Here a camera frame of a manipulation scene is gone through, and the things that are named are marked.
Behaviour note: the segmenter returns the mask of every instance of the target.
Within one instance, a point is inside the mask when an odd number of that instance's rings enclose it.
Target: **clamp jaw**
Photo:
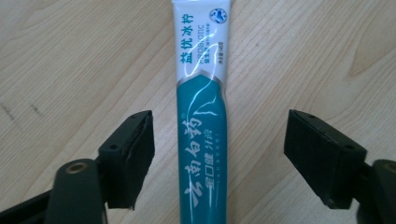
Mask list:
[[[132,115],[99,147],[96,160],[62,166],[52,190],[0,213],[0,223],[107,223],[108,208],[134,208],[154,157],[151,111]]]
[[[291,110],[285,155],[331,209],[361,205],[358,222],[396,223],[396,162],[364,162],[367,150],[323,120]]]

